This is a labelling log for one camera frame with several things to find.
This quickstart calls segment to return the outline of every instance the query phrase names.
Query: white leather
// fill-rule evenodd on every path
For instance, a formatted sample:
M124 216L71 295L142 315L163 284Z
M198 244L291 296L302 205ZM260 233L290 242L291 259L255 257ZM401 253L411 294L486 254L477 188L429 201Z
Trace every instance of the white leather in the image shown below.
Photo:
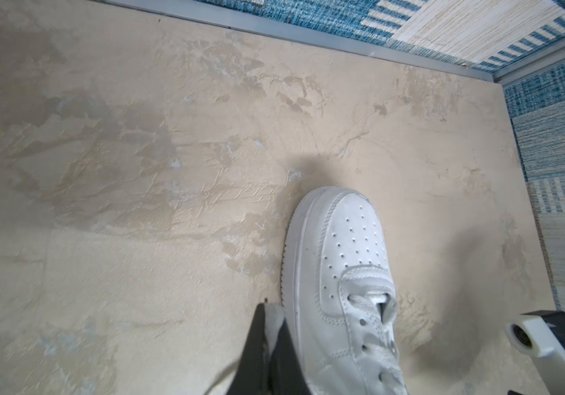
M304 374L330 395L393 393L363 349L394 346L393 332L347 299L366 291L396 297L374 208L353 190L312 191L287 233L282 298Z

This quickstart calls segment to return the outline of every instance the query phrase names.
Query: concrete floor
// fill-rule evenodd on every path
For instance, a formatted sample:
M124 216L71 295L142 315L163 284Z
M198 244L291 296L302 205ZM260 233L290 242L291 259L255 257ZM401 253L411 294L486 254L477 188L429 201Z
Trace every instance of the concrete floor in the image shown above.
M412 394L546 393L501 332L553 300L499 85L0 0L0 394L203 393L323 185L380 214Z

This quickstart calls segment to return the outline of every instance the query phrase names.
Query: gray metal trim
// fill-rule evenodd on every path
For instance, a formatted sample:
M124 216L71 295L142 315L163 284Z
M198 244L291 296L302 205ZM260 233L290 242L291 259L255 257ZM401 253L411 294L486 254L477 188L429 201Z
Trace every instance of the gray metal trim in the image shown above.
M289 25L246 14L211 4L200 3L195 0L97 0L101 3L115 4L136 10L152 12L177 18L207 23L243 32L260 34L316 47L334 49L372 58L402 63L409 66L424 67L449 74L456 74L476 78L478 80L493 81L493 75L485 71L464 68L452 63L424 58L407 52L396 51L344 37L335 36L311 30L308 28Z
M493 73L493 80L502 85L508 85L563 61L565 61L565 38L496 71Z

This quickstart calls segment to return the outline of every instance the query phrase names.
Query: round hole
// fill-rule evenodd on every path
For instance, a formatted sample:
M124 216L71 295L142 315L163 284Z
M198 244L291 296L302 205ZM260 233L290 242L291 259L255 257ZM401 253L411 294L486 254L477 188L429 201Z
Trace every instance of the round hole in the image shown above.
M513 335L515 335L521 344L528 348L532 348L532 341L530 341L528 333L524 332L524 330L517 325L513 325L511 328L513 330Z

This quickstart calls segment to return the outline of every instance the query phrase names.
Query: shoe upper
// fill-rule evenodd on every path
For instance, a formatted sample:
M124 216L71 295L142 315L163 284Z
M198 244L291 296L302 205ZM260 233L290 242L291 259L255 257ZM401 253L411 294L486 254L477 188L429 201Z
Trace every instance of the shoe upper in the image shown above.
M304 219L292 336L328 394L406 394L392 322L396 291L381 224L352 190L323 188Z

